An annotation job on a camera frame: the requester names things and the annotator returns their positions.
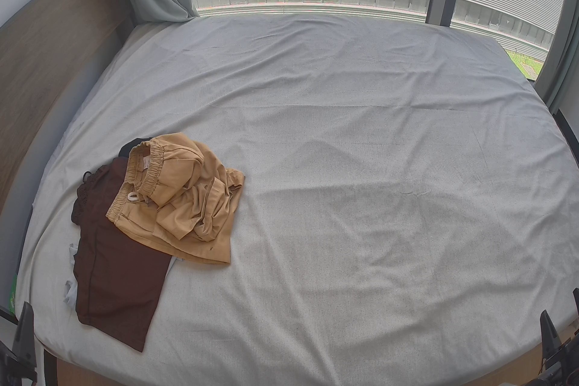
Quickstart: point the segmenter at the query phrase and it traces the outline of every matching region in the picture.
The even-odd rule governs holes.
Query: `bed frame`
[[[0,315],[36,190],[78,107],[132,29],[129,0],[32,0],[0,28]]]

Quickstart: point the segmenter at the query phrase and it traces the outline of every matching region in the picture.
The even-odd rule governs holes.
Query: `wooden headboard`
[[[0,28],[0,217],[47,115],[130,14],[129,0],[32,0]],[[0,261],[7,237],[16,233],[4,228]],[[0,279],[13,278],[1,273]],[[5,305],[0,290],[0,308]]]

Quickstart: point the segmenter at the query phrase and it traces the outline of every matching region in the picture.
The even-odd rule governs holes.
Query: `bed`
[[[182,131],[246,175],[232,264],[179,262],[142,354],[62,301],[82,175]],[[45,168],[17,311],[124,384],[462,384],[576,317],[579,171],[493,40],[331,15],[134,30]]]

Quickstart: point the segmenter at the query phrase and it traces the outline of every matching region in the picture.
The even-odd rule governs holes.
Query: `pile of clothes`
[[[176,259],[230,263],[244,175],[184,134],[136,139],[77,189],[71,219],[76,281],[65,302],[78,320],[143,351],[165,276]]]

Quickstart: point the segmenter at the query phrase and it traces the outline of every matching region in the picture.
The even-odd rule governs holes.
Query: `grass patch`
[[[534,58],[528,57],[527,55],[522,55],[521,53],[515,53],[514,51],[507,50],[507,54],[509,55],[510,59],[514,64],[517,65],[519,70],[523,73],[526,78],[530,78],[531,80],[535,80],[537,78],[536,75],[539,75],[541,68],[543,67],[543,63],[537,61]],[[531,75],[524,67],[523,64],[529,66],[533,71],[535,71],[535,76]]]

